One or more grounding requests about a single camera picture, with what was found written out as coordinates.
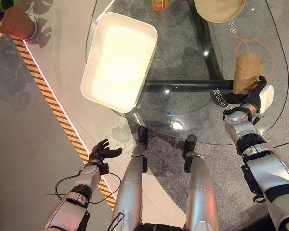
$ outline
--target yellow and black striped tape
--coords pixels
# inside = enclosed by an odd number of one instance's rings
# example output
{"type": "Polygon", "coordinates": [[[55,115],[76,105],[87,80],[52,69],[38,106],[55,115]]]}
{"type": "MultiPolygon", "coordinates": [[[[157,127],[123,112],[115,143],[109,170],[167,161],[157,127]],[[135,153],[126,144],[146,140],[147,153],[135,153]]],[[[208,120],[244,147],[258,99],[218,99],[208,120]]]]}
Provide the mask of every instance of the yellow and black striped tape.
{"type": "MultiPolygon", "coordinates": [[[[61,124],[64,132],[68,136],[69,140],[71,141],[72,145],[75,147],[77,153],[79,154],[80,158],[82,159],[83,163],[88,162],[88,153],[85,150],[83,144],[81,143],[77,133],[74,131],[73,127],[71,126],[70,122],[68,121],[61,105],[58,103],[56,98],[54,97],[52,91],[48,87],[44,76],[40,73],[39,69],[37,68],[37,64],[35,60],[31,57],[28,49],[26,48],[24,42],[19,39],[18,37],[11,36],[20,56],[23,58],[27,68],[29,69],[33,79],[35,80],[36,84],[38,85],[39,89],[41,90],[42,94],[45,97],[48,105],[51,107],[53,113],[57,117],[59,123],[61,124]]],[[[103,194],[104,198],[111,194],[111,191],[105,181],[101,178],[100,182],[98,183],[97,187],[100,189],[101,193],[103,194]]],[[[113,211],[115,206],[115,198],[110,196],[106,198],[108,205],[110,206],[111,210],[113,211]]]]}

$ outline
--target round plate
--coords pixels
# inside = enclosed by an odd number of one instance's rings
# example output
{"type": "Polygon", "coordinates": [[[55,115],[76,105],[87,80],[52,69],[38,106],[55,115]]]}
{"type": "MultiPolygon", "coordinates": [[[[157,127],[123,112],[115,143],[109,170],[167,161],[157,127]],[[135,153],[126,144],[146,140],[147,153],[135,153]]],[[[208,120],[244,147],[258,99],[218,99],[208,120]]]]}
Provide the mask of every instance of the round plate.
{"type": "Polygon", "coordinates": [[[246,0],[194,0],[198,14],[212,23],[223,23],[236,17],[246,0]]]}

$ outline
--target white tray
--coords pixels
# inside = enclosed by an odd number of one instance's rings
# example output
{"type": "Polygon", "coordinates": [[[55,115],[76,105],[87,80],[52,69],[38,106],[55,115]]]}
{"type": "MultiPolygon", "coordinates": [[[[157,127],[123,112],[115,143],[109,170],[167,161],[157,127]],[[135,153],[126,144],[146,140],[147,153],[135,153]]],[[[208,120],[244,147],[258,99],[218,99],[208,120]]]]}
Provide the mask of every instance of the white tray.
{"type": "Polygon", "coordinates": [[[117,13],[99,20],[81,83],[87,99],[121,113],[137,104],[156,49],[157,31],[117,13]]]}

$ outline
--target glass table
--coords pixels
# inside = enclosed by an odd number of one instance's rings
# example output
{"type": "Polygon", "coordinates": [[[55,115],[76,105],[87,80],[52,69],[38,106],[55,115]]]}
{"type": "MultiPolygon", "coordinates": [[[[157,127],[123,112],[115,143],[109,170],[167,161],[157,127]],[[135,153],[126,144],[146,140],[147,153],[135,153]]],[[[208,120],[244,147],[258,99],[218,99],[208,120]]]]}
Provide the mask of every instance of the glass table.
{"type": "Polygon", "coordinates": [[[157,49],[136,107],[120,114],[149,129],[198,142],[232,144],[222,112],[240,102],[232,94],[236,59],[250,51],[264,61],[264,76],[274,87],[274,101],[257,124],[263,134],[281,115],[288,91],[288,69],[279,35],[266,1],[249,0],[225,23],[210,23],[193,0],[171,0],[156,12],[149,0],[115,0],[105,8],[98,0],[88,32],[88,57],[96,24],[105,12],[152,24],[157,49]]]}

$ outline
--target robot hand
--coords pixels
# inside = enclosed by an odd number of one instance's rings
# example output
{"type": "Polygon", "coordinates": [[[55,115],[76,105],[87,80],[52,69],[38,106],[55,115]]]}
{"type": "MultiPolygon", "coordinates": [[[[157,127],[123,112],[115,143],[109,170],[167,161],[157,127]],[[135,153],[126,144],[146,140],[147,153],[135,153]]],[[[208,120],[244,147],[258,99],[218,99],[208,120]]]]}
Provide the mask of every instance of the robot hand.
{"type": "Polygon", "coordinates": [[[104,139],[97,145],[95,145],[89,155],[89,163],[90,162],[102,163],[104,159],[114,158],[121,155],[122,148],[110,150],[108,145],[109,145],[108,139],[104,139]]]}
{"type": "Polygon", "coordinates": [[[103,163],[105,158],[114,158],[122,153],[122,148],[110,150],[108,139],[93,147],[89,161],[76,178],[72,190],[49,215],[43,231],[85,231],[90,213],[88,204],[101,175],[109,173],[109,166],[103,163]]]}
{"type": "Polygon", "coordinates": [[[273,87],[259,77],[258,86],[240,107],[223,112],[226,131],[242,157],[241,167],[254,201],[263,198],[277,231],[289,230],[289,166],[269,145],[255,124],[273,101],[273,87]]]}

